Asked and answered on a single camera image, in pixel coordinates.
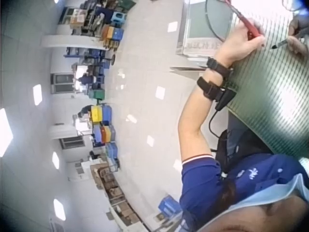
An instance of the white ceiling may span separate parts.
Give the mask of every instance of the white ceiling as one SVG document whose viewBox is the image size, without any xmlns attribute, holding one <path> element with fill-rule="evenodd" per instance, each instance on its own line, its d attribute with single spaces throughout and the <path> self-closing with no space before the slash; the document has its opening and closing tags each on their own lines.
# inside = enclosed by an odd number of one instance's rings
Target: white ceiling
<svg viewBox="0 0 309 232">
<path fill-rule="evenodd" d="M 0 159 L 1 217 L 22 231 L 49 231 L 54 198 L 64 205 L 66 228 L 78 231 L 61 148 L 48 136 L 51 51 L 40 47 L 42 36 L 55 32 L 63 6 L 64 0 L 1 4 L 1 108 L 14 135 Z M 38 84 L 42 102 L 35 106 L 32 89 Z M 59 170 L 52 163 L 54 151 Z"/>
</svg>

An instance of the factory floor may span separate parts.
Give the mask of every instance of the factory floor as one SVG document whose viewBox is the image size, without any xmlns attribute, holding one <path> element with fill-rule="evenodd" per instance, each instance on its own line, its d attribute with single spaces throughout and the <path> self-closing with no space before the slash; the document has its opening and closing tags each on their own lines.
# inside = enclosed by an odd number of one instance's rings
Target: factory floor
<svg viewBox="0 0 309 232">
<path fill-rule="evenodd" d="M 182 190 L 177 123 L 195 85 L 169 72 L 171 66 L 194 66 L 175 54 L 182 7 L 179 0 L 139 1 L 127 16 L 116 62 L 105 79 L 121 164 L 115 174 L 146 224 L 154 221 L 163 197 L 179 200 Z M 177 29 L 168 32 L 173 22 Z M 223 110 L 213 122 L 214 130 L 221 132 L 226 122 Z M 204 134 L 216 147 L 207 126 L 203 125 Z"/>
</svg>

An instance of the wrist strap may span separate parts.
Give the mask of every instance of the wrist strap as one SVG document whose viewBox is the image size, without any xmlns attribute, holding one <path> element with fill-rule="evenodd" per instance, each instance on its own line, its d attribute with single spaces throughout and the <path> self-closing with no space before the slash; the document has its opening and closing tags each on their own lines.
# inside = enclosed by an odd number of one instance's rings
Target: wrist strap
<svg viewBox="0 0 309 232">
<path fill-rule="evenodd" d="M 207 67 L 219 73 L 223 77 L 224 80 L 226 80 L 233 71 L 232 69 L 228 69 L 224 67 L 222 64 L 218 63 L 215 59 L 211 57 L 208 57 Z"/>
<path fill-rule="evenodd" d="M 203 77 L 200 77 L 197 80 L 197 85 L 203 90 L 204 96 L 211 101 L 216 99 L 216 97 L 217 97 L 217 95 L 220 91 L 220 88 L 218 86 L 216 86 L 212 82 L 208 83 L 207 81 L 204 80 Z"/>
</svg>

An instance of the workbench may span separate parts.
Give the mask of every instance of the workbench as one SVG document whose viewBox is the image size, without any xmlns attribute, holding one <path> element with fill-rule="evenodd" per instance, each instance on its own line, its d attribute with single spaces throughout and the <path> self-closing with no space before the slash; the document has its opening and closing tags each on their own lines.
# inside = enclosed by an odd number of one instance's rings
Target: workbench
<svg viewBox="0 0 309 232">
<path fill-rule="evenodd" d="M 220 42 L 206 24 L 205 1 L 190 4 L 191 1 L 184 1 L 177 53 L 206 61 Z M 245 16 L 262 23 L 267 43 L 262 51 L 234 64 L 234 74 L 226 86 L 237 94 L 227 107 L 274 153 L 308 157 L 309 63 L 286 47 L 270 50 L 286 38 L 293 14 L 282 6 L 281 0 L 272 0 L 271 6 L 267 0 L 233 0 L 233 4 Z M 214 30 L 225 38 L 238 19 L 216 0 L 209 0 L 208 8 Z"/>
</svg>

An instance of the yellow bin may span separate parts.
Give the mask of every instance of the yellow bin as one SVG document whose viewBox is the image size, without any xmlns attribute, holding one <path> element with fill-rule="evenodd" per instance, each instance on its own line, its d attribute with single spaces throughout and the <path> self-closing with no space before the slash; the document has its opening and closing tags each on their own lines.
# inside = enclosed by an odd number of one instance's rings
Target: yellow bin
<svg viewBox="0 0 309 232">
<path fill-rule="evenodd" d="M 93 122 L 101 122 L 103 120 L 102 107 L 100 105 L 93 105 L 91 107 L 91 120 Z"/>
<path fill-rule="evenodd" d="M 106 132 L 106 142 L 109 143 L 111 141 L 112 132 L 108 126 L 104 126 Z"/>
</svg>

